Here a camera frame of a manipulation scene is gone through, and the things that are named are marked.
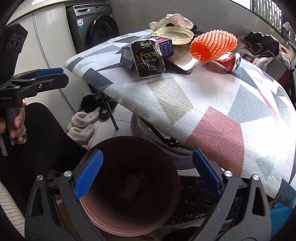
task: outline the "tissue pack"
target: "tissue pack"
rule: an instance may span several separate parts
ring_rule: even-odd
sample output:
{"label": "tissue pack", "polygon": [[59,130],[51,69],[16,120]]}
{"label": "tissue pack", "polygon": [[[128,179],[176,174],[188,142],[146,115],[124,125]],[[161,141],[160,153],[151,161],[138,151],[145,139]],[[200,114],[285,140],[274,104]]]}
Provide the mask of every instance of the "tissue pack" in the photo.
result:
{"label": "tissue pack", "polygon": [[[139,38],[136,41],[139,41],[142,39],[151,39],[155,41],[155,47],[163,59],[166,59],[174,54],[171,39],[149,35],[146,37]],[[133,60],[133,55],[131,53],[130,43],[122,47],[120,62],[128,69],[132,69],[134,65],[134,60]]]}
{"label": "tissue pack", "polygon": [[162,74],[165,64],[154,39],[138,39],[131,43],[135,67],[140,78]]}

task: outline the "black pants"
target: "black pants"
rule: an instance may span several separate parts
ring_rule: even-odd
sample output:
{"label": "black pants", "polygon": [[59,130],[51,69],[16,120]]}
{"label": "black pants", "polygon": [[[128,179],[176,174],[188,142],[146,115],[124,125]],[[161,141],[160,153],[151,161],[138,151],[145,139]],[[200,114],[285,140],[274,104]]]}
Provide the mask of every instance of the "black pants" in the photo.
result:
{"label": "black pants", "polygon": [[25,215],[36,176],[73,170],[87,150],[66,135],[49,109],[40,103],[25,107],[25,144],[14,145],[12,155],[0,153],[0,181]]}

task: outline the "hand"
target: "hand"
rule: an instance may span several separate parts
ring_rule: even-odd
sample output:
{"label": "hand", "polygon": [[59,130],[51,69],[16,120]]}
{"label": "hand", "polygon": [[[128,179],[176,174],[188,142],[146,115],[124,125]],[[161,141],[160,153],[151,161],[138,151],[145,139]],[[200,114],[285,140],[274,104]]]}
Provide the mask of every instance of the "hand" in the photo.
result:
{"label": "hand", "polygon": [[[26,101],[23,100],[23,104],[20,109],[19,115],[13,121],[13,129],[10,132],[10,137],[12,139],[16,138],[18,143],[22,142],[22,137],[26,133],[26,128],[24,126],[25,121],[25,106]],[[3,134],[6,131],[6,123],[3,117],[0,117],[0,134]]]}

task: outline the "white tissue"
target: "white tissue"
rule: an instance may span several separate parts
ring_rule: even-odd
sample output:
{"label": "white tissue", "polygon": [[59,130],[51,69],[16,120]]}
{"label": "white tissue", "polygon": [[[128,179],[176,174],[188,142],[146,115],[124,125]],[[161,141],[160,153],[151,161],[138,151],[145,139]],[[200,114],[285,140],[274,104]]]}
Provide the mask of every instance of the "white tissue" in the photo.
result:
{"label": "white tissue", "polygon": [[160,28],[165,27],[168,23],[172,23],[173,25],[175,25],[175,27],[182,27],[187,29],[193,28],[193,23],[179,13],[167,14],[167,16],[159,22],[149,23],[149,26],[154,32]]}

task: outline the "ironing board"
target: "ironing board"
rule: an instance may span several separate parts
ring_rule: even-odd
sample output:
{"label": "ironing board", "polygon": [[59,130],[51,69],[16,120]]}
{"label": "ironing board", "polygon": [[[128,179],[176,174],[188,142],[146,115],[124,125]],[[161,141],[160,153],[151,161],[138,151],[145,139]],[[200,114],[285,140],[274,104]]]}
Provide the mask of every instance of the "ironing board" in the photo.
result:
{"label": "ironing board", "polygon": [[242,178],[260,176],[265,192],[296,205],[296,112],[285,90],[242,59],[232,74],[209,62],[185,74],[139,79],[120,64],[121,47],[151,30],[126,34],[66,61],[65,67],[151,125]]}

